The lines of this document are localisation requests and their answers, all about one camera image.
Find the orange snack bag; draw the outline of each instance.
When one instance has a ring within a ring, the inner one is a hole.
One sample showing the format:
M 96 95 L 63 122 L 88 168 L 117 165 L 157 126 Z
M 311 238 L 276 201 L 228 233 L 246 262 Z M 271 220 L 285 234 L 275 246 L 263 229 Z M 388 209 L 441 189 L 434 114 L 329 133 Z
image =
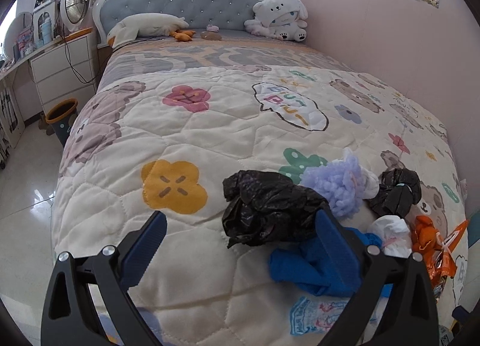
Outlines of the orange snack bag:
M 435 297 L 440 297 L 447 277 L 454 277 L 457 266 L 452 251 L 463 236 L 469 221 L 460 223 L 445 239 L 428 216 L 417 216 L 412 233 L 412 249 L 423 255 Z

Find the orange wrapper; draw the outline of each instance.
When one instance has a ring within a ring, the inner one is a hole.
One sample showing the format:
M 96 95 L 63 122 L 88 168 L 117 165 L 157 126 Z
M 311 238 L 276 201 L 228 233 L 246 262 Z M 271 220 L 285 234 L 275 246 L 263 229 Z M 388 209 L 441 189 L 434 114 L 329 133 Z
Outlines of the orange wrapper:
M 443 290 L 442 285 L 445 286 L 445 279 L 454 277 L 457 272 L 452 251 L 457 247 L 468 225 L 469 221 L 465 220 L 443 239 L 428 216 L 417 216 L 415 220 L 412 249 L 423 255 L 431 285 L 439 292 L 438 296 Z

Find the electric fan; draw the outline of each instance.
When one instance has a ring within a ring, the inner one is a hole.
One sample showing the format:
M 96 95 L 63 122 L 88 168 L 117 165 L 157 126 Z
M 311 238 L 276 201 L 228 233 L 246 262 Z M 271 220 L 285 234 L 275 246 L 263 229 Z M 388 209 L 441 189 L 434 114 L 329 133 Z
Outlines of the electric fan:
M 67 40 L 71 40 L 73 35 L 75 35 L 75 37 L 78 37 L 79 34 L 85 33 L 84 30 L 87 30 L 84 29 L 79 31 L 80 24 L 85 15 L 87 14 L 89 2 L 90 0 L 61 0 L 60 15 L 62 21 L 69 31 L 76 32 L 69 35 L 69 38 Z

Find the upholstered headboard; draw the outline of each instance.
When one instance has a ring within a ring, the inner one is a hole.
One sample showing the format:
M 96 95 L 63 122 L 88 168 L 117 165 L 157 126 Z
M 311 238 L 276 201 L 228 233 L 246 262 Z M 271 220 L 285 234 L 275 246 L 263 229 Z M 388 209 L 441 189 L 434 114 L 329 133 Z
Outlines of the upholstered headboard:
M 165 13 L 185 17 L 191 29 L 208 24 L 220 29 L 244 30 L 243 23 L 254 18 L 251 9 L 260 0 L 96 0 L 93 18 L 102 43 L 109 31 L 127 16 L 138 13 Z

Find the bed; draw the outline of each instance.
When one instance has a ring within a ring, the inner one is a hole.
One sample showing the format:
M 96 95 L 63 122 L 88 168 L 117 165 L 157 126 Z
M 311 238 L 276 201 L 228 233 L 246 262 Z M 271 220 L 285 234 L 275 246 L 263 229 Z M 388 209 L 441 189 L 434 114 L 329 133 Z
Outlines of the bed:
M 71 129 L 59 171 L 57 254 L 97 254 L 140 228 L 153 209 L 167 216 L 165 240 L 129 290 L 164 345 L 312 345 L 323 336 L 290 334 L 290 309 L 305 292 L 271 280 L 267 261 L 276 245 L 227 249 L 222 181 L 239 170 L 280 171 L 298 183 L 306 166 L 350 147 L 375 174 L 403 166 L 418 173 L 423 197 L 410 220 L 428 214 L 445 234 L 465 219 L 443 124 L 376 77 L 305 44 L 247 34 L 243 22 L 257 1 L 94 5 L 102 42 L 124 17 L 149 11 L 185 17 L 192 29 L 217 25 L 223 37 L 159 38 L 114 52 Z M 265 101 L 266 90 L 276 99 Z M 294 109 L 290 99 L 301 105 Z M 365 231 L 374 219 L 364 205 L 342 224 Z M 437 305 L 447 326 L 463 288 L 466 235 L 453 258 L 459 271 Z

